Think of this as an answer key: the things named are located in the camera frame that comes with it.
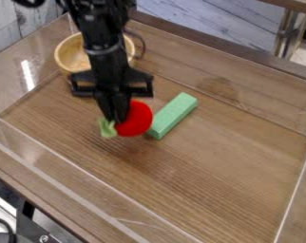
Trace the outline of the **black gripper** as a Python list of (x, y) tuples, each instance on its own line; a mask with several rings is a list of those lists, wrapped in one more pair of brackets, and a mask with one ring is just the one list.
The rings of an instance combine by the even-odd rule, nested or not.
[[(119, 77), (119, 81), (100, 79), (91, 70), (85, 70), (72, 73), (69, 81), (72, 95), (77, 97), (93, 96), (105, 119), (123, 123), (129, 111), (131, 96), (153, 97), (153, 76), (129, 67)], [(112, 95), (99, 90), (125, 93), (116, 92)]]

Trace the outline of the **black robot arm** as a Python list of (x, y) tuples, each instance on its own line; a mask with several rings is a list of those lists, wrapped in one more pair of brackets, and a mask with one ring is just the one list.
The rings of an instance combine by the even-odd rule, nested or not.
[(109, 122), (123, 123), (135, 96), (153, 97), (153, 76), (129, 65), (124, 28), (135, 0), (58, 0), (83, 35), (91, 68), (71, 74), (72, 93), (91, 95)]

